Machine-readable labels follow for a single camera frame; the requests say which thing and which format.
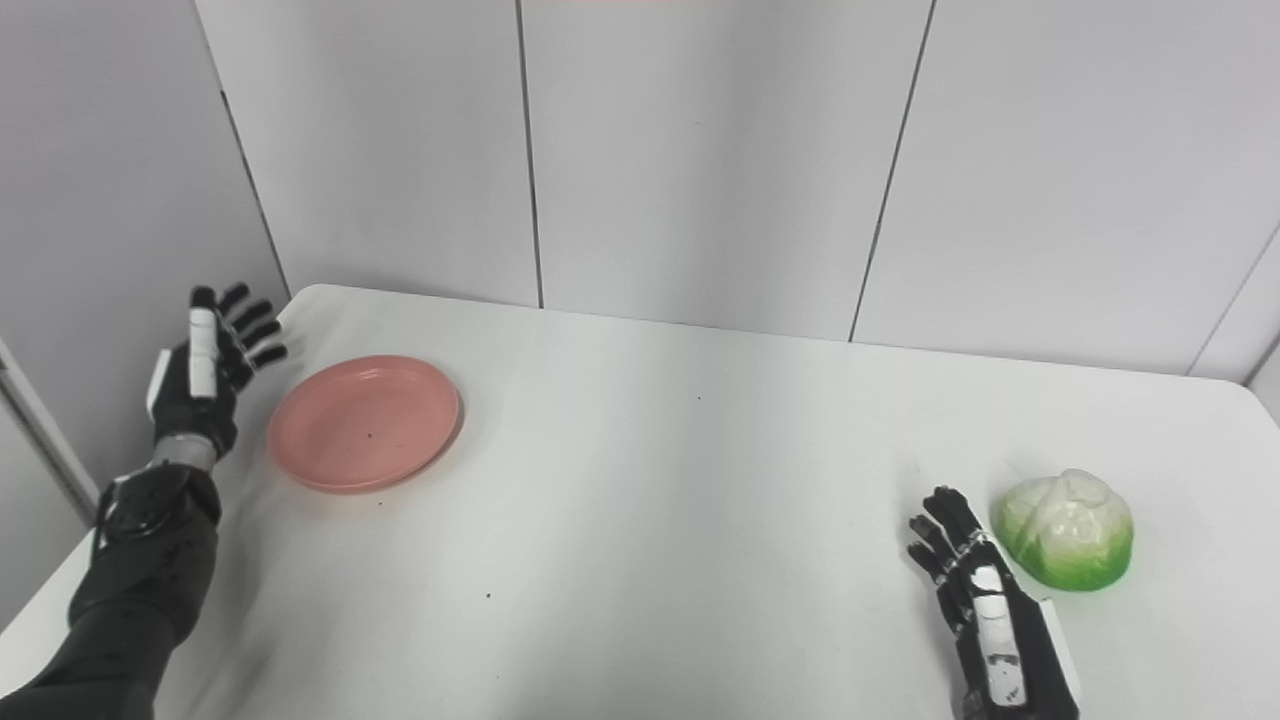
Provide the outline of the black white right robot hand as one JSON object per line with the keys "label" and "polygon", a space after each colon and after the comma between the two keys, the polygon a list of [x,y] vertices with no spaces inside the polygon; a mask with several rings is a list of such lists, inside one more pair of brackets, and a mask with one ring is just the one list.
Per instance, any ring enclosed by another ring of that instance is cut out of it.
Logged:
{"label": "black white right robot hand", "polygon": [[910,559],[928,575],[954,635],[963,719],[1078,719],[1080,707],[1046,605],[1019,584],[965,495],[938,486],[908,521]]}

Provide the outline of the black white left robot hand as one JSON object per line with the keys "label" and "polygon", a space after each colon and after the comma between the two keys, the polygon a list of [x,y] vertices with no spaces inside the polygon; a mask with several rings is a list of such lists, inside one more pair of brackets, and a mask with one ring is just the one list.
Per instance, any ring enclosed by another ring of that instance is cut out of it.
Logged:
{"label": "black white left robot hand", "polygon": [[198,437],[218,461],[238,438],[239,396],[289,351],[273,302],[255,297],[244,282],[221,292],[197,284],[186,319],[186,337],[157,357],[146,406],[155,445]]}

